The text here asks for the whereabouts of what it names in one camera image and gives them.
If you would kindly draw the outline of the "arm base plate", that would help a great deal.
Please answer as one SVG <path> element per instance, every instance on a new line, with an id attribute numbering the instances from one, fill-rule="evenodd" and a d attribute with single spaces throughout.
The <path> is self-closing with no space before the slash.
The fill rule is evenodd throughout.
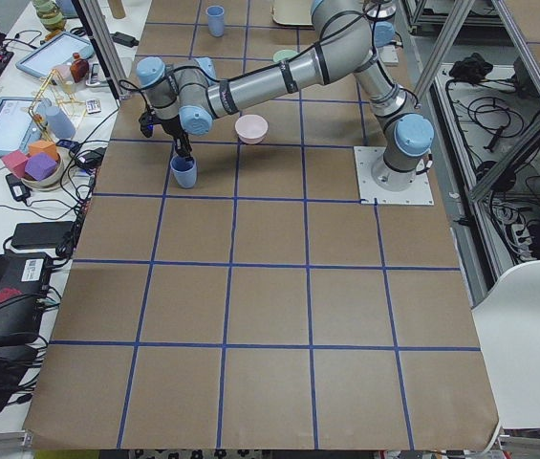
<path id="1" fill-rule="evenodd" d="M 433 206 L 434 199 L 424 159 L 409 172 L 390 169 L 384 147 L 355 146 L 359 201 L 363 205 Z"/>

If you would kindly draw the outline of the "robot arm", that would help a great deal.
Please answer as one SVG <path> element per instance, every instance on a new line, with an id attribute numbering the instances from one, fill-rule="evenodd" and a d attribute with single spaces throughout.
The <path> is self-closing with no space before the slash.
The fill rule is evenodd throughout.
<path id="1" fill-rule="evenodd" d="M 166 64 L 142 59 L 136 69 L 146 109 L 140 131 L 151 137 L 158 125 L 171 136 L 177 154 L 191 161 L 191 136 L 207 134 L 215 120 L 313 85 L 329 85 L 348 75 L 367 94 L 387 146 L 371 168 L 374 182 L 389 191 L 404 191 L 419 175 L 435 132 L 417 114 L 413 93 L 395 82 L 378 55 L 395 28 L 390 1 L 315 1 L 311 19 L 316 41 L 297 55 L 233 78 L 217 78 L 211 59 Z"/>

